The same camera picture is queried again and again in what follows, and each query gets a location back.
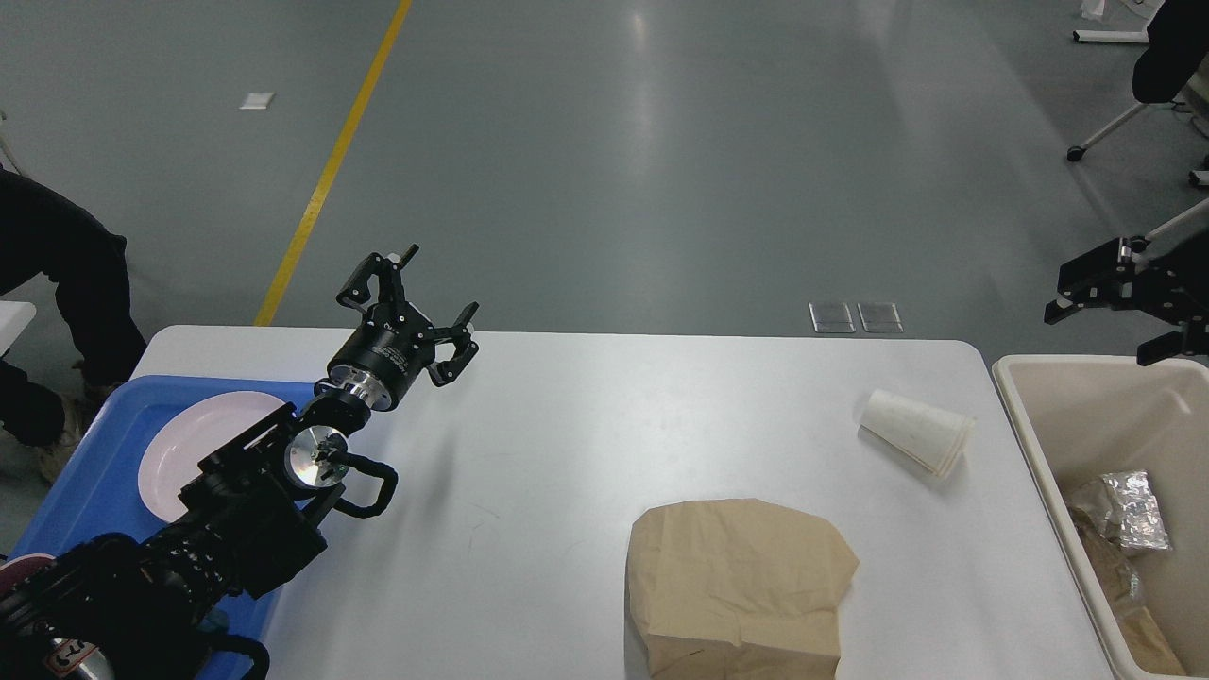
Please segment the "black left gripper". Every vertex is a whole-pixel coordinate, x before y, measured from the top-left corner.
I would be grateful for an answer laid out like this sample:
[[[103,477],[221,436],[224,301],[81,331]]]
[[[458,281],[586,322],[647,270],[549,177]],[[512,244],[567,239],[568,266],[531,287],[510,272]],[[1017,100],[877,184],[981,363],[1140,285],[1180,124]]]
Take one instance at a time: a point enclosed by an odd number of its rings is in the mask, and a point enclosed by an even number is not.
[[[441,387],[456,382],[470,365],[479,348],[472,339],[472,318],[480,304],[469,302],[452,325],[420,324],[418,309],[407,300],[403,283],[404,267],[418,252],[418,244],[401,255],[371,250],[351,271],[335,300],[359,315],[359,328],[328,362],[326,378],[316,382],[316,397],[342,390],[374,413],[391,413],[420,375]],[[440,361],[436,348],[446,345],[452,353]]]

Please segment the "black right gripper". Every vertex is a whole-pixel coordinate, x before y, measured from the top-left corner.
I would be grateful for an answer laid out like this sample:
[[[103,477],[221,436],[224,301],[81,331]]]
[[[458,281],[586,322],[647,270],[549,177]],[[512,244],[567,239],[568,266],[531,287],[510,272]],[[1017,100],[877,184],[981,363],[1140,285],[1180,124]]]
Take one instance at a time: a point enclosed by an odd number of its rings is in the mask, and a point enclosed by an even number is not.
[[[1045,307],[1045,323],[1057,324],[1083,309],[1140,311],[1170,324],[1182,323],[1136,348],[1136,365],[1157,365],[1175,357],[1208,357],[1208,232],[1182,240],[1149,259],[1158,293],[1149,306],[1132,296],[1132,286],[1151,241],[1144,236],[1111,238],[1059,267],[1057,296]]]

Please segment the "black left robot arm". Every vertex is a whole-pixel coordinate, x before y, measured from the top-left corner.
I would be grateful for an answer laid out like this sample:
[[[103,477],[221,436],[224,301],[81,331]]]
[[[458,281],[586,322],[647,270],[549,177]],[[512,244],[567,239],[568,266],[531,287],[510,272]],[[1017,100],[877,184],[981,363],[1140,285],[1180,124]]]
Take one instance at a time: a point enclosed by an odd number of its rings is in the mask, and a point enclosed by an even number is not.
[[[314,397],[268,413],[208,453],[179,492],[184,514],[149,538],[103,534],[2,589],[5,679],[195,679],[213,655],[242,655],[267,676],[268,650],[209,622],[222,599],[261,598],[326,548],[330,512],[384,512],[399,477],[349,450],[374,413],[412,384],[452,384],[478,352],[470,302],[436,327],[407,300],[417,254],[368,254],[339,290],[360,323],[329,361]]]

